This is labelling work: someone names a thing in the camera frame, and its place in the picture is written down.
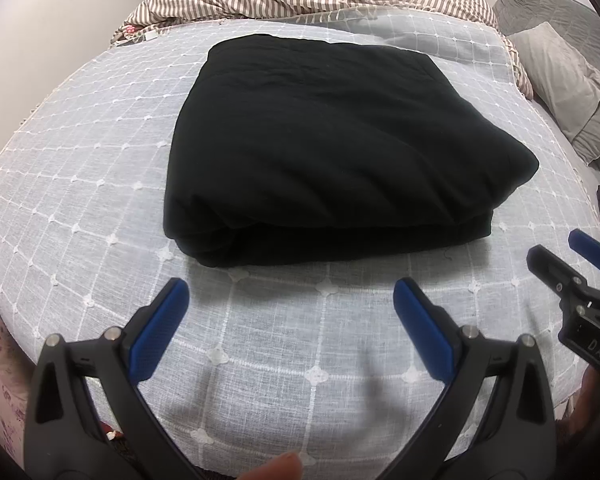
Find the white bedspread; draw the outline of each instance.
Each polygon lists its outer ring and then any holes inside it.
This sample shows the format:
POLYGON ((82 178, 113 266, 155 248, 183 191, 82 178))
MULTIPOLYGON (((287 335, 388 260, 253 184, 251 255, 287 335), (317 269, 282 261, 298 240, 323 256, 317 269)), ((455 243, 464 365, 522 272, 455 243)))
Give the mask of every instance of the white bedspread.
MULTIPOLYGON (((183 452, 236 476, 297 449, 307 479, 371 479, 442 390, 394 313, 395 281, 413 276, 458 324, 487 336, 534 334, 558 403, 576 390, 583 363, 558 343, 557 298, 525 256, 542 243, 600 287, 600 273, 568 249, 576 227, 600 238, 578 174, 517 90, 492 28, 391 9, 301 23, 195 23, 87 63, 0 154, 0 312, 35 358, 49 333, 99 336, 181 276, 189 311, 141 391, 183 452), (540 169, 496 210, 492 235, 469 245, 354 262, 201 267, 162 232, 171 134, 209 48, 253 33, 432 55, 463 97, 536 154, 540 169)), ((457 449, 485 402, 482 395, 457 449)))

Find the silver bolt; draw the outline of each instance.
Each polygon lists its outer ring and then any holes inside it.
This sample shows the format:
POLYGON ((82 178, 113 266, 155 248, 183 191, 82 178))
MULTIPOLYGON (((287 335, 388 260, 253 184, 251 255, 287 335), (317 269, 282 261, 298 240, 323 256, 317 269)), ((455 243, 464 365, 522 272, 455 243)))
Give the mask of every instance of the silver bolt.
POLYGON ((47 346, 56 346, 60 342, 60 336, 58 334, 51 334, 45 340, 47 346))
POLYGON ((475 325, 464 325, 462 327, 462 333, 467 339, 475 339, 480 335, 480 331, 475 325))
POLYGON ((531 334, 523 334, 520 336, 520 341, 522 341, 524 346, 528 346, 529 348, 536 344, 536 340, 531 334))
POLYGON ((110 326, 104 331, 104 339, 115 341, 122 335, 122 329, 119 326, 110 326))

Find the gray quilted headboard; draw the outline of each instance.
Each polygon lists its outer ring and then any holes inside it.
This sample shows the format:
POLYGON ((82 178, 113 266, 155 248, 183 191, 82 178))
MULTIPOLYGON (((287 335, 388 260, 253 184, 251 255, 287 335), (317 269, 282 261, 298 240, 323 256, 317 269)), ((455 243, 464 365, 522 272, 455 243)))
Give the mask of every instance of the gray quilted headboard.
POLYGON ((600 70, 600 18, 575 0, 498 0, 493 6, 505 35, 549 24, 600 70))

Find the black folded blanket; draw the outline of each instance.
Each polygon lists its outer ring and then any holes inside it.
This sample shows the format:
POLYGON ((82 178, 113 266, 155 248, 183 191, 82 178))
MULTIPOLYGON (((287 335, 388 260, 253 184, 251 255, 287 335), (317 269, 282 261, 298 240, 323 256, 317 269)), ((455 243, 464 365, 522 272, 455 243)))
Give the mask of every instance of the black folded blanket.
POLYGON ((488 236, 537 169, 428 56, 246 36, 180 111, 164 231, 206 266, 419 251, 488 236))

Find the finger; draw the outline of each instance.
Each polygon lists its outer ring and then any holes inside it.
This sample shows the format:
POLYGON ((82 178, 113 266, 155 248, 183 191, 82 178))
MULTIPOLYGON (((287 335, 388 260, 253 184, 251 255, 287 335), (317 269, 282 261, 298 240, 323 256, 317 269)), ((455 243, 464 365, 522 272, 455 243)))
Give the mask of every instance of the finger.
POLYGON ((301 478, 302 462, 296 453, 289 452, 245 473, 238 480, 300 480, 301 478))

